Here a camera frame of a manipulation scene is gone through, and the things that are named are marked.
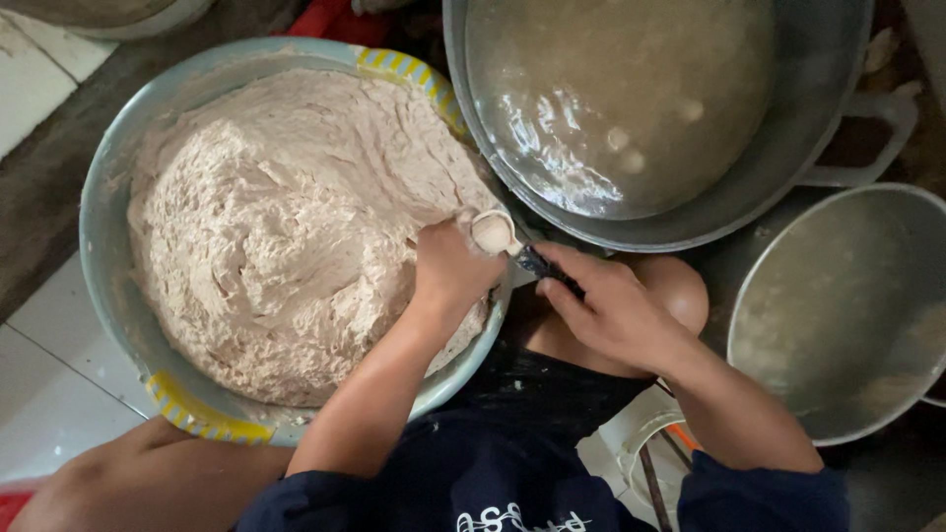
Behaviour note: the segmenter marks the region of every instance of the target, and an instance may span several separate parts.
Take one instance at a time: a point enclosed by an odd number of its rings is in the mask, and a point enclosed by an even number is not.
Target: hand
[[[427,306],[457,326],[506,268],[505,254],[471,251],[467,233],[451,219],[424,227],[417,239],[412,305]]]
[[[574,278],[586,292],[579,301],[562,283],[546,278],[536,291],[545,296],[580,342],[605,356],[651,373],[662,373],[662,353],[694,337],[647,292],[634,272],[551,243],[535,246],[543,257]]]

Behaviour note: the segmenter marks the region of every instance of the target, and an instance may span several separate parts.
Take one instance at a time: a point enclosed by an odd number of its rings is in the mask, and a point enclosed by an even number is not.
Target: batter
[[[418,230],[497,200],[419,90],[292,70],[150,134],[128,221],[166,336],[252,399],[323,405],[413,294]],[[439,369],[482,331],[474,306]]]

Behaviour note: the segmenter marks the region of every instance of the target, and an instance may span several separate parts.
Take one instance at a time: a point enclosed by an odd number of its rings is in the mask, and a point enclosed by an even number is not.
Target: pot handle
[[[877,159],[863,168],[814,166],[801,185],[854,187],[870,185],[880,179],[906,145],[917,125],[919,111],[911,97],[891,94],[854,93],[843,116],[880,118],[893,129],[893,135],[881,149]]]

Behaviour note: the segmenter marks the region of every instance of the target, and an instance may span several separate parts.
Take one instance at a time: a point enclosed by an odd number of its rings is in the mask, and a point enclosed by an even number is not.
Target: white logo
[[[591,521],[582,521],[575,512],[569,512],[571,519],[562,524],[546,521],[546,528],[533,528],[532,532],[587,532],[585,525]],[[460,514],[457,518],[457,532],[502,532],[503,522],[506,520],[519,532],[530,532],[522,524],[522,513],[519,505],[509,503],[506,513],[499,512],[499,508],[492,506],[480,512],[480,520],[474,521],[468,513]]]

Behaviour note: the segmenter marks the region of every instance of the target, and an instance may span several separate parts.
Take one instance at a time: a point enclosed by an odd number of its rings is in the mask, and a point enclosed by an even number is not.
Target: person
[[[695,271],[536,249],[584,299],[552,279],[518,291],[482,367],[435,412],[407,422],[433,356],[506,264],[469,251],[454,221],[420,232],[411,303],[297,449],[200,440],[152,419],[65,465],[12,530],[653,530],[575,445],[657,376],[703,448],[681,530],[848,528],[843,483],[795,418],[697,339],[709,307]]]

